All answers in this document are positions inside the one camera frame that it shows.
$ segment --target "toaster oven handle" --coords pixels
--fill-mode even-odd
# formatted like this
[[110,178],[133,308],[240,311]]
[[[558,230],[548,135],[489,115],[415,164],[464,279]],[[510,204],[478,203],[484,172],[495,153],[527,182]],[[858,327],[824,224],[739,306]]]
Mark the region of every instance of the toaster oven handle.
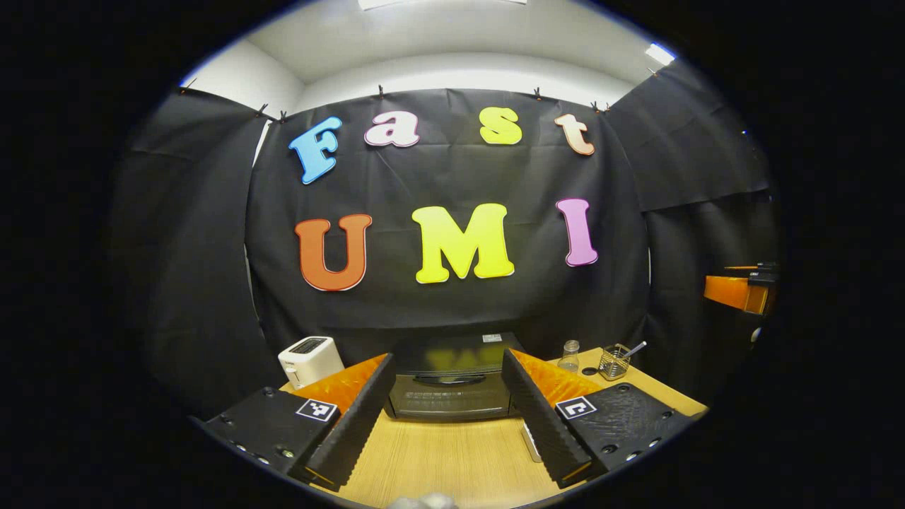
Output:
[[427,385],[470,385],[486,379],[486,375],[473,375],[468,377],[414,377],[413,380]]

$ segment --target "black curtain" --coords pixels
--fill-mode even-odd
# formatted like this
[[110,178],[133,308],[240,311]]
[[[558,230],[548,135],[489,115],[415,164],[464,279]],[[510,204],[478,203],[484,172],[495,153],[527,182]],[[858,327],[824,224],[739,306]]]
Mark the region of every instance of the black curtain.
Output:
[[[479,113],[490,106],[519,115],[517,145],[481,139]],[[380,112],[410,111],[420,141],[408,148],[363,140]],[[554,119],[574,114],[587,125],[595,154],[566,142]],[[302,185],[290,143],[336,116],[336,166]],[[570,267],[567,229],[556,203],[587,200],[589,231],[599,259]],[[274,123],[252,173],[247,222],[255,302],[277,352],[311,334],[334,336],[348,365],[392,348],[404,337],[514,331],[534,355],[555,357],[567,340],[584,348],[638,341],[647,294],[647,243],[630,168],[602,113],[566,101],[505,91],[432,90],[344,101]],[[444,206],[464,229],[474,208],[499,203],[515,273],[478,279],[454,274],[419,284],[421,229],[411,218],[423,206]],[[367,272],[345,292],[320,292],[303,280],[300,221],[324,218],[328,267],[346,262],[337,221],[369,214]]]
[[279,380],[252,305],[243,252],[252,158],[264,117],[200,91],[171,93],[114,173],[109,282],[141,366],[208,418]]
[[725,99],[675,61],[607,113],[634,176],[652,285],[638,363],[712,405],[763,317],[703,297],[724,266],[777,261],[767,160]]

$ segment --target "pink letter i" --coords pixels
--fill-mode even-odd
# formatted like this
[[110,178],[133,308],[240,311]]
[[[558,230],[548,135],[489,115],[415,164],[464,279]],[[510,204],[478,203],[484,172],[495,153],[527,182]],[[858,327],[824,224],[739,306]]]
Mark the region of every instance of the pink letter i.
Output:
[[557,208],[566,218],[568,233],[569,266],[589,265],[597,261],[597,251],[591,247],[591,235],[587,231],[585,211],[589,205],[581,198],[567,198],[557,201]]

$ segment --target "white toaster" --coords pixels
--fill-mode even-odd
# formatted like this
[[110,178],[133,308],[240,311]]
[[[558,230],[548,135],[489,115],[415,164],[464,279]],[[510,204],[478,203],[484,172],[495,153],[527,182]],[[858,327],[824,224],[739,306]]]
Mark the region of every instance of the white toaster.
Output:
[[277,358],[286,371],[286,378],[295,389],[301,389],[346,368],[339,359],[333,338],[326,336],[309,336],[293,343],[280,352]]

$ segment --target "wooden table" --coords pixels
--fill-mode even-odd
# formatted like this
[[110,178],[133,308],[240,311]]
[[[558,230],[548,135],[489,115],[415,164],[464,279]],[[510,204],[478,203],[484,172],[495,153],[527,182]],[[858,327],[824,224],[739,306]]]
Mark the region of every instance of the wooden table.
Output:
[[[600,348],[579,353],[579,373],[596,367],[601,353]],[[631,383],[687,416],[707,410],[635,368],[613,382],[597,374],[581,376],[604,389],[619,382]],[[290,391],[291,385],[287,383],[281,390]],[[498,418],[425,423],[393,420],[380,412],[348,484],[334,495],[386,507],[400,496],[418,498],[440,492],[451,496],[460,509],[496,509],[537,502],[586,482],[559,489],[544,465],[531,460],[521,435],[523,422],[521,418]]]

